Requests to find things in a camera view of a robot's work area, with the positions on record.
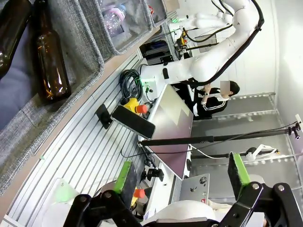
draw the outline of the cable bundle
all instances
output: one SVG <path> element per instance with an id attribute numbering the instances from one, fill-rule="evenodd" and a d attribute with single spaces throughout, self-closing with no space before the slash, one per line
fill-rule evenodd
<path id="1" fill-rule="evenodd" d="M 119 83 L 123 98 L 136 98 L 137 100 L 142 98 L 143 87 L 137 70 L 123 71 L 120 75 Z"/>

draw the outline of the screen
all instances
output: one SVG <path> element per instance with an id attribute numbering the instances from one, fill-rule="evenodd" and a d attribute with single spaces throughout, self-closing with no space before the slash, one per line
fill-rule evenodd
<path id="1" fill-rule="evenodd" d="M 156 126 L 148 120 L 140 117 L 132 111 L 119 105 L 112 113 L 114 121 L 119 122 L 140 136 L 150 140 L 155 132 Z"/>

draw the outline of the plastic water bottle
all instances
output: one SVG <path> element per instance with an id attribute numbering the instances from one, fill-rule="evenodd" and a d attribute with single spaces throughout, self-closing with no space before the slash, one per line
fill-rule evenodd
<path id="1" fill-rule="evenodd" d="M 106 28 L 111 36 L 114 35 L 116 30 L 121 26 L 121 23 L 125 18 L 125 13 L 125 6 L 119 5 L 109 9 L 103 16 Z"/>

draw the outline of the brown glass bottle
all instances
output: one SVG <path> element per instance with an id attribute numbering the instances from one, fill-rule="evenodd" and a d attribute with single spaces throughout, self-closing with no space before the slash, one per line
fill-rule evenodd
<path id="1" fill-rule="evenodd" d="M 71 95 L 60 38 L 53 30 L 47 0 L 34 3 L 33 38 L 34 68 L 41 86 L 40 96 L 46 101 L 56 102 Z"/>
<path id="2" fill-rule="evenodd" d="M 9 0 L 0 12 L 0 79 L 11 66 L 31 13 L 28 0 Z"/>

